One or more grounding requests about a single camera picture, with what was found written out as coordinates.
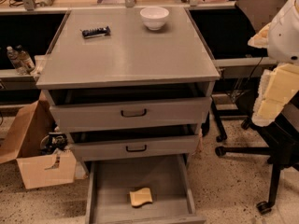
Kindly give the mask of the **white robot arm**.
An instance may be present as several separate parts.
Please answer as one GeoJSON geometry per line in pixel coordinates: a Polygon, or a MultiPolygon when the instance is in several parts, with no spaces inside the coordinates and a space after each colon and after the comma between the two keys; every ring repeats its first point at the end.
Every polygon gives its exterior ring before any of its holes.
{"type": "Polygon", "coordinates": [[[248,44],[267,48],[278,62],[273,71],[263,71],[251,116],[255,125],[268,126],[299,91],[299,0],[288,0],[248,44]]]}

